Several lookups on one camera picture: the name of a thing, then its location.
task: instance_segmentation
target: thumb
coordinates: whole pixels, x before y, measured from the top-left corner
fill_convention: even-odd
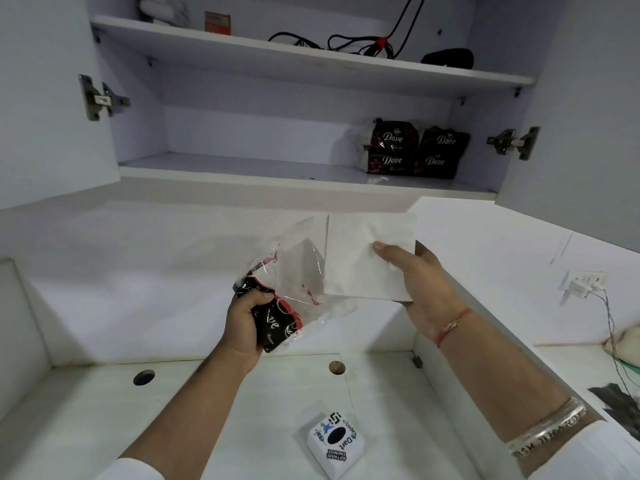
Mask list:
[[[373,250],[382,259],[399,267],[403,271],[411,270],[411,268],[415,266],[415,261],[420,259],[415,254],[411,254],[398,246],[389,246],[380,241],[373,243]]]
[[[258,290],[251,290],[242,295],[233,304],[233,308],[242,312],[250,312],[256,305],[266,305],[273,299],[273,293],[262,293]]]

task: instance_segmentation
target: cabinet door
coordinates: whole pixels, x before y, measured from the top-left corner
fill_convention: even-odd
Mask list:
[[[640,252],[640,0],[568,0],[497,203]]]
[[[120,179],[78,81],[101,88],[85,0],[2,0],[0,63],[0,209]]]

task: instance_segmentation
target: cabinet hole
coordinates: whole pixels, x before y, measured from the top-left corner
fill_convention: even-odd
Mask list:
[[[136,386],[144,386],[149,384],[156,377],[156,373],[151,369],[140,372],[136,377],[133,378],[133,384]]]
[[[346,371],[347,368],[339,360],[334,360],[329,364],[329,370],[331,371],[332,374],[335,374],[336,376],[341,376],[344,374],[344,371]]]

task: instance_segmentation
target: red box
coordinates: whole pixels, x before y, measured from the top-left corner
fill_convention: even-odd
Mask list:
[[[231,15],[204,12],[204,30],[214,34],[231,35]]]

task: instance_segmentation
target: red thread bracelet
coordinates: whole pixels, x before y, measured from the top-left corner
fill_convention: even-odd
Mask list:
[[[434,343],[436,344],[437,348],[440,348],[440,344],[442,343],[444,338],[449,334],[450,331],[452,331],[455,327],[457,327],[460,320],[466,317],[469,313],[473,313],[473,310],[471,308],[464,309],[462,313],[458,315],[458,318],[453,320],[453,322],[451,322],[450,324],[448,324],[446,327],[444,327],[442,330],[438,332],[438,335],[434,340]]]

